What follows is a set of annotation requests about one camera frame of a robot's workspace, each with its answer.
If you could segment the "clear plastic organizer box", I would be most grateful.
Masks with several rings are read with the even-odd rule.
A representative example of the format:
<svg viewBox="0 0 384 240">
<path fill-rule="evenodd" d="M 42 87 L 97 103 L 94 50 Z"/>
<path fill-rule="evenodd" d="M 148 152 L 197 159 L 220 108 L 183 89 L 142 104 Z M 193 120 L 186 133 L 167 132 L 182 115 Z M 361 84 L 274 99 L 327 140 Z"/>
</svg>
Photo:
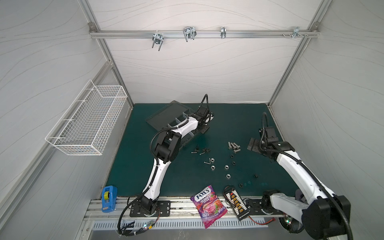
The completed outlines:
<svg viewBox="0 0 384 240">
<path fill-rule="evenodd" d="M 180 124 L 186 119 L 186 116 L 192 117 L 195 111 L 186 105 L 177 101 L 172 101 L 159 111 L 146 119 L 146 122 L 156 131 L 164 128 L 170 128 Z M 203 125 L 196 130 L 189 132 L 181 140 L 180 150 L 185 147 L 194 137 L 199 134 L 204 134 L 209 129 L 209 125 Z"/>
</svg>

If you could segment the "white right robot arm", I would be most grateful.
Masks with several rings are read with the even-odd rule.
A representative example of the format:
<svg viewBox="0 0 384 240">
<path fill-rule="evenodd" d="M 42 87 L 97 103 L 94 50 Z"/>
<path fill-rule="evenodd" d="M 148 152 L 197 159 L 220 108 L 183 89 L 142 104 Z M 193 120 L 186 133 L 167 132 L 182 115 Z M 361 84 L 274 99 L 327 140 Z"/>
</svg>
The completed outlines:
<svg viewBox="0 0 384 240">
<path fill-rule="evenodd" d="M 299 222 L 314 240 L 345 235 L 352 240 L 350 225 L 351 203 L 326 187 L 300 159 L 293 146 L 280 141 L 275 128 L 259 129 L 260 139 L 253 148 L 257 153 L 277 162 L 298 186 L 298 196 L 289 197 L 278 190 L 265 191 L 261 209 L 266 214 L 280 211 Z"/>
</svg>

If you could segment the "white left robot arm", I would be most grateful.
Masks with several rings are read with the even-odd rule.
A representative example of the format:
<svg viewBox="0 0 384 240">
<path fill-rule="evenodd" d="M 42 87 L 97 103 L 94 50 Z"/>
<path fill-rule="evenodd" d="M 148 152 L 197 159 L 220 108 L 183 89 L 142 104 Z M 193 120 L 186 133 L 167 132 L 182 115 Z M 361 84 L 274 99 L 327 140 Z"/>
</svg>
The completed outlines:
<svg viewBox="0 0 384 240">
<path fill-rule="evenodd" d="M 140 196 L 141 208 L 146 214 L 153 214 L 157 208 L 160 189 L 168 167 L 174 161 L 182 145 L 182 139 L 190 132 L 204 133 L 209 128 L 214 114 L 209 107 L 199 106 L 198 110 L 174 126 L 158 131 L 150 142 L 150 152 L 154 157 L 153 168 Z"/>
</svg>

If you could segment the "green table mat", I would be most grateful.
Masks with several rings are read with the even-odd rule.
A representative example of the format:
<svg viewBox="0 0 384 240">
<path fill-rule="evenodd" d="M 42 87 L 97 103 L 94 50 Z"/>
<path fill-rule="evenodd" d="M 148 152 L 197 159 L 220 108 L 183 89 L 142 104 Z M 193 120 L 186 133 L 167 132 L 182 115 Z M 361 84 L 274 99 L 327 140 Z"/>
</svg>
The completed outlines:
<svg viewBox="0 0 384 240">
<path fill-rule="evenodd" d="M 154 160 L 149 144 L 156 133 L 146 119 L 163 108 L 163 104 L 136 104 L 126 127 L 107 184 L 117 187 L 121 197 L 141 193 L 150 177 Z M 292 196 L 297 185 L 289 174 L 267 157 L 249 151 L 250 138 L 260 136 L 265 104 L 210 104 L 215 117 L 208 131 L 193 138 L 170 164 L 160 194 L 163 197 L 191 197 L 212 185 L 221 195 L 225 186 L 233 185 L 242 196 L 260 196 L 264 191 L 279 190 Z M 229 150 L 228 142 L 241 151 Z M 210 152 L 200 155 L 204 148 Z M 204 164 L 214 158 L 211 165 Z"/>
</svg>

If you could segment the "black parallel charging board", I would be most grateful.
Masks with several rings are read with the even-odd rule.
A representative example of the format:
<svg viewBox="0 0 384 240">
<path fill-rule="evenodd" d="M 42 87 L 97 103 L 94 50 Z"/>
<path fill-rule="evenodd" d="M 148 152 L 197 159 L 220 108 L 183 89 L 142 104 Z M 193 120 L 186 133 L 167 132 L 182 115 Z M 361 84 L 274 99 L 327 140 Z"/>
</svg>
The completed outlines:
<svg viewBox="0 0 384 240">
<path fill-rule="evenodd" d="M 239 221 L 246 219 L 250 215 L 248 207 L 237 193 L 234 186 L 226 186 L 223 190 L 223 196 L 227 204 L 233 209 Z"/>
</svg>

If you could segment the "purple Fox's candy bag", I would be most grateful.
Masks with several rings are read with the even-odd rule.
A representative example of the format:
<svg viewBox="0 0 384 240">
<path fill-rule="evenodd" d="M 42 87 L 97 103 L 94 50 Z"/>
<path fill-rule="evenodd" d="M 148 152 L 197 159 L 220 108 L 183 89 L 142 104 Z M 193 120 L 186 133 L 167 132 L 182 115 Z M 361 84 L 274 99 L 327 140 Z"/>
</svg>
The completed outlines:
<svg viewBox="0 0 384 240">
<path fill-rule="evenodd" d="M 192 196 L 190 200 L 198 210 L 205 229 L 209 228 L 216 220 L 228 212 L 212 185 L 205 187 L 199 193 Z"/>
</svg>

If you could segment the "silver double U-bolt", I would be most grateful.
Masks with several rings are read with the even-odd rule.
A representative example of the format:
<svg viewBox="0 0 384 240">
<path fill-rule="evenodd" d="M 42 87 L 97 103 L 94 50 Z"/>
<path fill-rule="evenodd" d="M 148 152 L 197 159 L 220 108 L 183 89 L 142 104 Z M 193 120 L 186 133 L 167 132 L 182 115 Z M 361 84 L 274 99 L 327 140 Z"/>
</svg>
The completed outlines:
<svg viewBox="0 0 384 240">
<path fill-rule="evenodd" d="M 189 41 L 189 39 L 194 40 L 197 32 L 195 27 L 186 27 L 183 29 L 183 34 L 185 37 L 186 42 Z"/>
</svg>

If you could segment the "silver U-bolt clamp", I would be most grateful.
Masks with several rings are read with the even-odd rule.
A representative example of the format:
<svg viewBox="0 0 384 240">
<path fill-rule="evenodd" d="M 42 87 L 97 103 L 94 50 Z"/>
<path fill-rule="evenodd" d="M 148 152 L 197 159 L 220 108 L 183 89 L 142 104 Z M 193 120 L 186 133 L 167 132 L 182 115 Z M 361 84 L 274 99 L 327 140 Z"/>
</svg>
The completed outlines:
<svg viewBox="0 0 384 240">
<path fill-rule="evenodd" d="M 152 40 L 153 40 L 152 48 L 154 48 L 155 45 L 158 45 L 158 51 L 160 51 L 164 42 L 164 37 L 161 34 L 156 33 L 156 34 L 153 34 Z"/>
</svg>

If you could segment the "blue tape dispenser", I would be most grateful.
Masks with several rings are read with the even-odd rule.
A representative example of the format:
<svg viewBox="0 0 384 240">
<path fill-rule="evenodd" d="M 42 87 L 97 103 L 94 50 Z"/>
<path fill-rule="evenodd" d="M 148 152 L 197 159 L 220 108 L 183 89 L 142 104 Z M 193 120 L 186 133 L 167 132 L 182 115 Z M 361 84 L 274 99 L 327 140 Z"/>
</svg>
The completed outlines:
<svg viewBox="0 0 384 240">
<path fill-rule="evenodd" d="M 106 186 L 103 188 L 101 200 L 102 200 L 102 212 L 110 213 L 116 208 L 118 189 L 115 186 Z"/>
</svg>

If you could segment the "aluminium top crossbar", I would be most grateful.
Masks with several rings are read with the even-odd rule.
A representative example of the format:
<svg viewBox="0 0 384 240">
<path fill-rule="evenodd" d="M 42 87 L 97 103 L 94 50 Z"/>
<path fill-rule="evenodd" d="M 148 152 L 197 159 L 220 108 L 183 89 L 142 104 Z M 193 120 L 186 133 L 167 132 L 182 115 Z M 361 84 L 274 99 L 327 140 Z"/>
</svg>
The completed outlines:
<svg viewBox="0 0 384 240">
<path fill-rule="evenodd" d="M 225 39 L 275 39 L 284 38 L 293 30 L 228 30 Z M 195 39 L 221 39 L 221 30 L 196 30 Z M 152 39 L 153 34 L 159 33 L 164 39 L 183 39 L 182 30 L 166 31 L 96 31 L 90 33 L 93 39 Z"/>
</svg>

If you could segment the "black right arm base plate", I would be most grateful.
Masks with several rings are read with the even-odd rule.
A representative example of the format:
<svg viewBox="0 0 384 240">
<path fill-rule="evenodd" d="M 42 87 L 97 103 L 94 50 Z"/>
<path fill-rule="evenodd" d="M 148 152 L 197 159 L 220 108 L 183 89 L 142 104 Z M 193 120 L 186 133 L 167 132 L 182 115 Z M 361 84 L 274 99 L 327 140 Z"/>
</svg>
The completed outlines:
<svg viewBox="0 0 384 240">
<path fill-rule="evenodd" d="M 245 198 L 244 203 L 246 207 L 250 211 L 250 215 L 252 216 L 275 216 L 275 217 L 283 217 L 284 214 L 281 211 L 270 209 L 266 210 L 262 208 L 262 199 L 250 199 Z"/>
</svg>

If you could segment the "small silver bracket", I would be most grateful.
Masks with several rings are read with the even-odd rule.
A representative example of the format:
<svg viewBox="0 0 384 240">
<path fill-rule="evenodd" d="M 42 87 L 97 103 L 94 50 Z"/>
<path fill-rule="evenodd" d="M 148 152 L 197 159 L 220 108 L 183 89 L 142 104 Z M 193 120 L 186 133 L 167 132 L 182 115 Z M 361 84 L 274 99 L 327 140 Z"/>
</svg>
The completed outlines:
<svg viewBox="0 0 384 240">
<path fill-rule="evenodd" d="M 227 34 L 226 27 L 221 27 L 221 39 L 225 39 Z"/>
</svg>

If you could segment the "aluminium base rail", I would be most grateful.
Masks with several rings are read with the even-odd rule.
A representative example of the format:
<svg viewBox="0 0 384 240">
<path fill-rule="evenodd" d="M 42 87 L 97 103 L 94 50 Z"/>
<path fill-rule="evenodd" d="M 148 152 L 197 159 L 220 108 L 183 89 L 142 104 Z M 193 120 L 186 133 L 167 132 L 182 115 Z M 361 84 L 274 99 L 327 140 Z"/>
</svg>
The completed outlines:
<svg viewBox="0 0 384 240">
<path fill-rule="evenodd" d="M 247 196 L 243 197 L 243 201 L 245 198 L 250 199 L 261 199 L 260 196 L 252 197 Z M 102 201 L 101 200 L 92 200 L 88 206 L 88 209 L 85 213 L 84 220 L 85 221 L 91 221 L 91 220 L 118 220 L 121 212 L 124 210 L 126 205 L 128 203 L 131 203 L 134 200 L 134 198 L 117 198 L 116 201 L 116 208 L 113 212 L 110 213 L 103 213 L 102 208 Z M 189 198 L 182 198 L 182 197 L 161 197 L 161 201 L 170 201 L 171 202 L 171 210 L 170 210 L 170 216 L 168 218 L 170 219 L 199 219 L 200 215 L 198 213 L 198 210 L 196 209 L 195 205 L 192 203 L 192 201 Z M 275 216 L 252 216 L 252 218 L 282 218 L 282 217 L 275 217 Z"/>
</svg>

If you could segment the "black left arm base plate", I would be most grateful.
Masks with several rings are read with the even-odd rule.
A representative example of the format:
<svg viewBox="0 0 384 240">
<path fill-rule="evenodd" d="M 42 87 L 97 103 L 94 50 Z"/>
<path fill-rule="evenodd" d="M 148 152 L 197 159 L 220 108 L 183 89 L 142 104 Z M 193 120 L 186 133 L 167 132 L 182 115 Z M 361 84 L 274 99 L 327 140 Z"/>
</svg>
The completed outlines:
<svg viewBox="0 0 384 240">
<path fill-rule="evenodd" d="M 169 217 L 171 210 L 170 201 L 157 201 L 151 205 L 142 204 L 140 201 L 131 205 L 130 217 Z"/>
</svg>

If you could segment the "silver corner hook bracket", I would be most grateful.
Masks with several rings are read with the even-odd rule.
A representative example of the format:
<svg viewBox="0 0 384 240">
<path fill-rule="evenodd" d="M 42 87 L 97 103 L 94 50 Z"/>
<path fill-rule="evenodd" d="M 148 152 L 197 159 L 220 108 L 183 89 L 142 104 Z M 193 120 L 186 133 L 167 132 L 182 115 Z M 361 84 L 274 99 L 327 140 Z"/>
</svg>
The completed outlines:
<svg viewBox="0 0 384 240">
<path fill-rule="evenodd" d="M 308 38 L 308 37 L 309 37 L 308 34 L 302 34 L 302 33 L 300 32 L 300 28 L 299 28 L 299 27 L 296 27 L 296 28 L 292 31 L 292 33 L 290 33 L 290 34 L 288 34 L 288 35 L 282 34 L 282 36 L 283 36 L 284 38 L 291 38 L 291 39 L 295 39 L 295 38 L 302 38 L 302 39 L 304 39 L 304 38 Z"/>
</svg>

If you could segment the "aluminium corner frame post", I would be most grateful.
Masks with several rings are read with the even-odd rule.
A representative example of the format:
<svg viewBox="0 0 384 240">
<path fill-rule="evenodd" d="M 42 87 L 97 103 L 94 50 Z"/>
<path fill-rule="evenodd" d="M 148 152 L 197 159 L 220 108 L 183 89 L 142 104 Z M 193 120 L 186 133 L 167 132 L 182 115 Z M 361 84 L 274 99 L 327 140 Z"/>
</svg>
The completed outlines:
<svg viewBox="0 0 384 240">
<path fill-rule="evenodd" d="M 292 40 L 299 40 L 299 44 L 298 44 L 290 62 L 289 62 L 286 70 L 284 71 L 280 81 L 278 82 L 278 84 L 277 84 L 277 86 L 276 86 L 276 88 L 272 94 L 271 99 L 268 102 L 269 108 L 271 108 L 273 106 L 273 104 L 275 103 L 275 101 L 277 100 L 279 93 L 283 89 L 283 86 L 285 85 L 285 83 L 287 82 L 291 73 L 293 72 L 296 64 L 298 63 L 299 59 L 303 55 L 303 53 L 304 53 L 305 49 L 307 48 L 307 46 L 309 45 L 311 39 L 317 38 L 320 35 L 320 30 L 319 30 L 320 23 L 323 20 L 324 16 L 326 15 L 326 12 L 329 9 L 331 3 L 332 3 L 331 0 L 321 1 L 318 9 L 316 10 L 312 20 L 309 23 L 307 29 L 305 29 L 305 30 L 300 29 L 300 32 L 302 34 L 308 34 L 309 35 L 308 38 L 292 39 Z"/>
</svg>

